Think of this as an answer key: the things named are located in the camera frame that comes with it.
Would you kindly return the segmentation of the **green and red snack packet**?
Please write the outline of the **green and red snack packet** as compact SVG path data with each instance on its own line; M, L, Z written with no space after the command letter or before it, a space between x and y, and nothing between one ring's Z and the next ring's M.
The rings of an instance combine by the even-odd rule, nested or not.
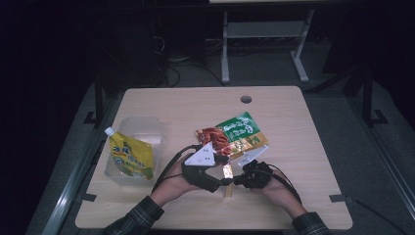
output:
M227 156L231 160L268 144L267 138L248 112L214 127L198 129L196 136L202 145L211 143L218 155Z

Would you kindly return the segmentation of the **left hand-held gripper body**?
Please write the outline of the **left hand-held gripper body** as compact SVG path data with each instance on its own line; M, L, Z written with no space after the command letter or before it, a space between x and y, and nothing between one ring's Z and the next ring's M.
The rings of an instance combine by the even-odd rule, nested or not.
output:
M221 181L207 173L207 170L216 165L214 158L215 151L212 144L207 143L204 147L187 157L182 163L182 176L194 186L215 192Z

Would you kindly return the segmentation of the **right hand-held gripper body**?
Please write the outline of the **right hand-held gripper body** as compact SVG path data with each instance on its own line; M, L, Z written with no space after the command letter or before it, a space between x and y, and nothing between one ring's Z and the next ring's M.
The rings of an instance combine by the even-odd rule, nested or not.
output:
M259 162L257 158L268 149L267 145L247 151L238 162L243 170L242 184L246 188L263 188L271 179L272 169L265 162Z

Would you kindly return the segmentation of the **clear plastic container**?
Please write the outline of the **clear plastic container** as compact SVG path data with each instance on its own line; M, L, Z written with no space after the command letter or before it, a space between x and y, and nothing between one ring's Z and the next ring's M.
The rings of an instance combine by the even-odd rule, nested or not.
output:
M160 171L159 162L161 156L161 124L156 117L127 117L118 127L112 127L116 132L150 143L153 148L155 173L152 180L144 177L128 176L121 172L113 160L109 147L109 159L105 168L105 174L114 182L122 186L153 186Z

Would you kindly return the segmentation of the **white metal desk frame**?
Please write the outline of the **white metal desk frame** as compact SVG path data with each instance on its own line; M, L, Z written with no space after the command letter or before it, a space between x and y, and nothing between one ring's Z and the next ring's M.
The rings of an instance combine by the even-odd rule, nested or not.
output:
M244 3L311 3L313 0L209 0L210 4L244 4ZM314 8L306 11L302 21L241 21L229 20L229 10L223 13L222 24L222 54L221 54L221 81L225 84L230 82L228 63L228 40L247 38L296 38L298 46L290 52L292 61L302 83L308 83L309 78L301 61L301 53L311 27L315 13Z

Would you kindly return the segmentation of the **aluminium rail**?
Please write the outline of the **aluminium rail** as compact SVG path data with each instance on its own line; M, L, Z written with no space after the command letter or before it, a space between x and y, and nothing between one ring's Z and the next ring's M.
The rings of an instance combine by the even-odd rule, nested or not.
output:
M59 235L85 177L100 156L103 141L89 144L76 160L69 179L52 210L41 235Z
M372 145L375 147L381 161L383 162L388 175L392 179L392 184L397 190L400 198L402 199L407 210L411 216L415 219L415 192L410 188L407 181L404 179L400 170L396 166L395 162L392 159L392 154L388 151L387 147L381 140L381 137L375 131L375 126L377 124L388 124L387 119L380 110L375 110L375 118L369 118L366 120L363 115L362 108L359 107L358 102L355 98L347 98L353 113L357 116L358 121L369 137Z

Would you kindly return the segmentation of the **yellow spout pouch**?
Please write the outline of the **yellow spout pouch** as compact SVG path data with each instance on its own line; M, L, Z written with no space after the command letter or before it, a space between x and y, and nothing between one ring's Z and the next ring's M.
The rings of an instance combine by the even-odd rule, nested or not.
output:
M134 139L111 127L105 130L117 168L128 176L152 180L155 173L153 148L150 143Z

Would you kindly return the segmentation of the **person's left hand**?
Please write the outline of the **person's left hand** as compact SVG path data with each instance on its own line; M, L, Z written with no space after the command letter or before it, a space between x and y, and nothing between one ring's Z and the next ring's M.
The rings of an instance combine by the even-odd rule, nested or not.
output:
M190 191L198 190L197 186L189 184L182 176L181 165L182 160L176 162L167 172L167 179L150 195L160 208Z

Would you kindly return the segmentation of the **person's right hand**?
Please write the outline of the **person's right hand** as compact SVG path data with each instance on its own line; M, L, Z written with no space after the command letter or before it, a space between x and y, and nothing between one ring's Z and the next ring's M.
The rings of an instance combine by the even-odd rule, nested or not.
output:
M264 188L257 189L257 192L283 209L291 219L307 213L307 210L289 189L276 179L271 179Z

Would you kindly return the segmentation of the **black metal stand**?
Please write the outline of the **black metal stand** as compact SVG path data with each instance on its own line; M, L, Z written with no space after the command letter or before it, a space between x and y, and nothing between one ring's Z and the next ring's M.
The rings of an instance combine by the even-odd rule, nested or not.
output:
M103 86L99 73L96 74L94 80L94 97L95 111L89 112L83 122L87 124L93 124L95 127L97 127L101 123L104 115Z
M387 124L388 120L381 110L372 109L373 77L370 70L365 67L363 70L363 98L362 117L365 123L372 127L374 124Z

